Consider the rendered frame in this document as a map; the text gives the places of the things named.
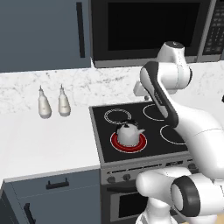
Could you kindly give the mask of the black microwave oven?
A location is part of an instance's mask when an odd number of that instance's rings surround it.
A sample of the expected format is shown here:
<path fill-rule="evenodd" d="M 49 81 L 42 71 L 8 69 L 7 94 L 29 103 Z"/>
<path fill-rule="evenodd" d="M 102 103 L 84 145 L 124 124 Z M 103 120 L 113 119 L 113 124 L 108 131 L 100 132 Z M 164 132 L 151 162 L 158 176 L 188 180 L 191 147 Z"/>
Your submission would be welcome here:
<path fill-rule="evenodd" d="M 92 0 L 92 60 L 98 68 L 138 67 L 167 41 L 189 63 L 224 52 L 224 0 Z"/>

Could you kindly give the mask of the grey oven door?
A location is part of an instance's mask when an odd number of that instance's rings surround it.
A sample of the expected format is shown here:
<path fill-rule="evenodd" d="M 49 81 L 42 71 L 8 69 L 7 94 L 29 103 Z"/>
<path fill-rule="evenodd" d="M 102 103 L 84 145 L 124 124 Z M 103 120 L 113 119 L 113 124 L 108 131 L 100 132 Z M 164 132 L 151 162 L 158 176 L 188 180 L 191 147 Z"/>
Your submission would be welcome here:
<path fill-rule="evenodd" d="M 135 224 L 147 206 L 148 199 L 139 192 L 110 193 L 110 222 L 112 224 Z"/>

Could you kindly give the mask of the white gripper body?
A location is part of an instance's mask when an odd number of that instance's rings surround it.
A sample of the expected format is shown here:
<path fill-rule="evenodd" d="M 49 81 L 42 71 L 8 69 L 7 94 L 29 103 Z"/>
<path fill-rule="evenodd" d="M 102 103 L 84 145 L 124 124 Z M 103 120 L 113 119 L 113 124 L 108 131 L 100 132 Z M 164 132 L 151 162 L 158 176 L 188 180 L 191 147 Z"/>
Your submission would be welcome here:
<path fill-rule="evenodd" d="M 136 82 L 133 93 L 135 96 L 143 96 L 146 101 L 150 99 L 149 93 L 145 90 L 140 81 Z"/>

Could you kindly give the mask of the white kettle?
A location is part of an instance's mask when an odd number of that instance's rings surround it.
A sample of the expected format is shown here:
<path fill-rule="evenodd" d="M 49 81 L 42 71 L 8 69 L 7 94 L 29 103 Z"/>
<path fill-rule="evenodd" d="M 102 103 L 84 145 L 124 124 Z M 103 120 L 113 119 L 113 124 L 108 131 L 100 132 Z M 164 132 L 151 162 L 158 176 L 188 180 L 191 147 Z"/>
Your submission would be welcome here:
<path fill-rule="evenodd" d="M 117 126 L 116 134 L 119 144 L 125 147 L 137 146 L 144 129 L 139 129 L 135 120 L 127 120 Z"/>

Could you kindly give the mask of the blue-grey low cupboard door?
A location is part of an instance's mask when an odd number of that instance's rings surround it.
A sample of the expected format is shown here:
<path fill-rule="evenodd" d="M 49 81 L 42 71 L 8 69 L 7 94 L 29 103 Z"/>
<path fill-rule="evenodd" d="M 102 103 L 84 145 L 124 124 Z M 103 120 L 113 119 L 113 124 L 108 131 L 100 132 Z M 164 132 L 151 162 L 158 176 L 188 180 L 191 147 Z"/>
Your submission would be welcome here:
<path fill-rule="evenodd" d="M 20 198 L 30 203 L 36 224 L 101 224 L 100 194 L 88 189 Z"/>

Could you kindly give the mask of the blue-grey drawer front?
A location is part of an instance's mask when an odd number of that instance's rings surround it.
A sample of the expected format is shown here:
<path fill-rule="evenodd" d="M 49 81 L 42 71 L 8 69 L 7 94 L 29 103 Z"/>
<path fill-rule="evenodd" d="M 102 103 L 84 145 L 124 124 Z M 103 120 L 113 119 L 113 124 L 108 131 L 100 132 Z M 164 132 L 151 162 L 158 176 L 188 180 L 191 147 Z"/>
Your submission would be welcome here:
<path fill-rule="evenodd" d="M 46 190 L 48 181 L 53 184 L 64 182 L 66 179 L 69 182 L 69 186 Z M 7 193 L 11 198 L 19 202 L 20 198 L 80 189 L 88 189 L 92 193 L 100 193 L 100 171 L 98 169 L 92 171 L 78 171 L 48 177 L 13 181 L 8 184 Z"/>

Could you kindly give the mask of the black and grey stove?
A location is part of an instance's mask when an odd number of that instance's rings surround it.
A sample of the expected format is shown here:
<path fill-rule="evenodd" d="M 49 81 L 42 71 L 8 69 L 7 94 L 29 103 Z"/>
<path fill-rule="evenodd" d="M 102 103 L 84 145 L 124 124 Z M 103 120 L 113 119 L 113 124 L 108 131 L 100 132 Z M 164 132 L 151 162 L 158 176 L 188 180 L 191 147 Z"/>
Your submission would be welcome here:
<path fill-rule="evenodd" d="M 101 162 L 102 224 L 112 224 L 108 186 L 137 187 L 137 176 L 142 172 L 173 166 L 188 169 L 194 163 L 186 142 L 165 121 L 153 101 L 94 106 L 90 115 Z M 138 128 L 144 129 L 134 147 L 125 147 L 117 141 L 117 126 L 127 120 L 135 120 Z M 197 165 L 195 170 L 189 170 L 192 174 L 199 171 Z M 124 174 L 130 175 L 129 181 L 123 180 Z M 115 177 L 114 184 L 107 181 L 111 176 Z M 170 215 L 174 220 L 181 217 L 174 208 L 170 209 Z"/>

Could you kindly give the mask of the white bottle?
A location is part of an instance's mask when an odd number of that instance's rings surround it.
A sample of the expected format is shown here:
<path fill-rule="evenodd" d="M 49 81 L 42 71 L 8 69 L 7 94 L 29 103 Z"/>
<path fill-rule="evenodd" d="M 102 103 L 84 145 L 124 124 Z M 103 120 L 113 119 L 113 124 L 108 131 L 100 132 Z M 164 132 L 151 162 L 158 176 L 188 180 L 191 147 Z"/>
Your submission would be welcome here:
<path fill-rule="evenodd" d="M 52 115 L 52 109 L 42 87 L 39 88 L 38 113 L 41 118 L 48 119 Z"/>
<path fill-rule="evenodd" d="M 71 113 L 71 107 L 65 94 L 63 86 L 60 86 L 59 89 L 59 114 L 61 116 L 69 116 Z"/>

